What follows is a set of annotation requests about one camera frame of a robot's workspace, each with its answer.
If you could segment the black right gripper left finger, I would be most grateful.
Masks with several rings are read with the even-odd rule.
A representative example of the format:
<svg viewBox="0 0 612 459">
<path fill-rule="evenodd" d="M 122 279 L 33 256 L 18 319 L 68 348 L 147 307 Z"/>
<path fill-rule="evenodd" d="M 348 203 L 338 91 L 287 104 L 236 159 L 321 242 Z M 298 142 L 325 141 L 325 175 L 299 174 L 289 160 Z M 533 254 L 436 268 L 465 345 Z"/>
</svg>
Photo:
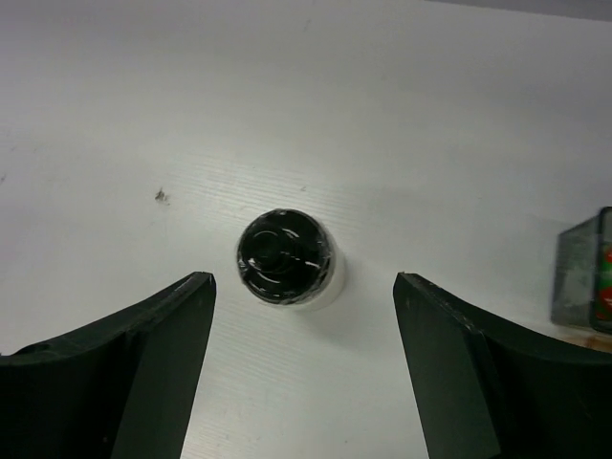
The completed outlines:
<svg viewBox="0 0 612 459">
<path fill-rule="evenodd" d="M 2 456 L 179 457 L 214 306 L 214 277 L 195 272 L 3 357 Z"/>
</svg>

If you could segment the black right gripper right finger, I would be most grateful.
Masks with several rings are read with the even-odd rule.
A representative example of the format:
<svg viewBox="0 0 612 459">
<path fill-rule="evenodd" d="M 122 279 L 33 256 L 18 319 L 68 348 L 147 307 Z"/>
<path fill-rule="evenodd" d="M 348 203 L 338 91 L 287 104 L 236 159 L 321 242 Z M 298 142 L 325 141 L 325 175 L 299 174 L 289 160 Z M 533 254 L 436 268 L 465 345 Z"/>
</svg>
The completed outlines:
<svg viewBox="0 0 612 459">
<path fill-rule="evenodd" d="M 607 458 L 611 357 L 480 309 L 413 273 L 393 287 L 432 458 Z"/>
</svg>

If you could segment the black cap powder jar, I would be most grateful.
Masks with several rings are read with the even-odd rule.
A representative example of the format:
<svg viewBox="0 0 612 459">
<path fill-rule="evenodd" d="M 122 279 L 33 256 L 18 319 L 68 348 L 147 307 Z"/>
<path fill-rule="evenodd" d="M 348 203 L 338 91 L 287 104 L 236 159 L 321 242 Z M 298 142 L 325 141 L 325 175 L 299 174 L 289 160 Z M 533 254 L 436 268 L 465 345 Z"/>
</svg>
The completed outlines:
<svg viewBox="0 0 612 459">
<path fill-rule="evenodd" d="M 342 292 L 346 262 L 332 233 L 297 209 L 276 208 L 243 230 L 235 249 L 242 284 L 269 307 L 315 311 Z"/>
</svg>

